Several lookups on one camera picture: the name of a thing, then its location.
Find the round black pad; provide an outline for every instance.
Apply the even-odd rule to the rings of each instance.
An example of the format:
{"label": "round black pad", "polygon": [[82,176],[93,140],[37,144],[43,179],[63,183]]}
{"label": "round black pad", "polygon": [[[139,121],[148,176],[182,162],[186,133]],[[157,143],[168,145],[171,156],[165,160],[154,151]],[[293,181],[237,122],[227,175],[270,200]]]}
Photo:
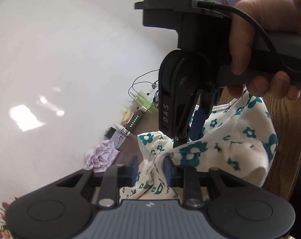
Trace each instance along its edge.
{"label": "round black pad", "polygon": [[245,200],[236,205],[236,212],[246,220],[262,221],[272,214],[272,208],[265,202]]}
{"label": "round black pad", "polygon": [[51,186],[14,201],[6,222],[23,239],[71,238],[90,222],[91,204],[73,188]]}
{"label": "round black pad", "polygon": [[63,203],[56,200],[42,200],[33,203],[28,214],[36,221],[52,221],[61,217],[65,207]]}
{"label": "round black pad", "polygon": [[295,212],[284,199],[259,188],[229,188],[207,210],[212,226],[226,237],[277,239],[291,229]]}

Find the green bottle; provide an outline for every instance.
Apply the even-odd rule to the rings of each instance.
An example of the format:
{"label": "green bottle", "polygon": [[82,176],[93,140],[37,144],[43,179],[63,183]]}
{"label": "green bottle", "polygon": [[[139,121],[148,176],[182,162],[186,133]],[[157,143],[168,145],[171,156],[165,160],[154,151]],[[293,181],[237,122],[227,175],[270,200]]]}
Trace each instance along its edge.
{"label": "green bottle", "polygon": [[129,91],[129,93],[134,97],[134,100],[137,101],[142,107],[149,110],[152,106],[152,103],[149,102],[143,95],[135,91]]}

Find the white cable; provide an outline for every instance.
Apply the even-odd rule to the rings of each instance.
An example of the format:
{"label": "white cable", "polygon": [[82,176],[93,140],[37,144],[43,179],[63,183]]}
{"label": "white cable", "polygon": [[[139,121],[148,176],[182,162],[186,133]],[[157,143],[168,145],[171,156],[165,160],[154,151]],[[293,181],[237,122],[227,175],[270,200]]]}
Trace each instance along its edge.
{"label": "white cable", "polygon": [[148,73],[150,73],[150,72],[155,72],[155,71],[159,71],[159,69],[157,69],[157,70],[152,70],[152,71],[146,72],[146,73],[144,73],[144,74],[138,76],[138,77],[134,80],[134,82],[132,83],[132,85],[135,84],[135,82],[136,82],[136,80],[137,80],[138,78],[141,78],[142,76],[145,76],[145,75],[147,75]]}
{"label": "white cable", "polygon": [[134,89],[134,85],[135,85],[135,84],[138,84],[138,83],[145,83],[145,82],[147,82],[147,81],[135,83],[136,80],[137,80],[138,78],[141,78],[142,76],[145,76],[146,74],[148,74],[148,73],[150,73],[150,72],[155,72],[155,71],[159,71],[159,69],[152,70],[152,71],[146,72],[146,73],[144,73],[144,74],[138,76],[138,77],[134,80],[134,82],[132,83],[132,86],[129,88],[129,90],[130,90],[131,88],[133,88],[133,90],[134,90],[136,93],[138,93],[138,92]]}
{"label": "white cable", "polygon": [[148,81],[136,82],[136,83],[132,84],[131,87],[130,87],[129,90],[128,90],[128,94],[129,94],[129,96],[130,96],[132,99],[135,99],[135,98],[129,93],[129,91],[130,91],[131,88],[132,88],[136,93],[138,93],[138,92],[134,89],[134,85],[135,85],[135,84],[139,84],[139,83],[150,83],[150,84],[153,84],[152,82],[148,82]]}

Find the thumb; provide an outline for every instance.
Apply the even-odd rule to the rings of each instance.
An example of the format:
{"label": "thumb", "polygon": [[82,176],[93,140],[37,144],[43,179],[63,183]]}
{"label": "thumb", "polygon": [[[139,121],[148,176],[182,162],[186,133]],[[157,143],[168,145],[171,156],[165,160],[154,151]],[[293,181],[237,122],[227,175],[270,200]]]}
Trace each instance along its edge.
{"label": "thumb", "polygon": [[[257,9],[251,0],[242,0],[235,7],[258,21]],[[234,74],[241,75],[249,65],[254,35],[255,29],[246,20],[233,14],[229,49],[232,56],[231,71]]]}

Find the pink flower pattern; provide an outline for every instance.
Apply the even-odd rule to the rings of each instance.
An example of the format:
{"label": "pink flower pattern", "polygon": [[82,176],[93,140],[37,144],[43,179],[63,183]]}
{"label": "pink flower pattern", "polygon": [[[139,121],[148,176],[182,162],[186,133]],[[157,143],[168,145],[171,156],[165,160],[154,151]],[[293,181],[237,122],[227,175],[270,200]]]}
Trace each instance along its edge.
{"label": "pink flower pattern", "polygon": [[7,202],[3,202],[2,207],[4,208],[4,210],[7,210],[9,207],[9,204]]}
{"label": "pink flower pattern", "polygon": [[6,225],[5,216],[6,211],[9,207],[9,204],[7,202],[2,203],[2,208],[0,207],[0,239],[11,239],[12,235],[10,231],[8,230],[8,226]]}

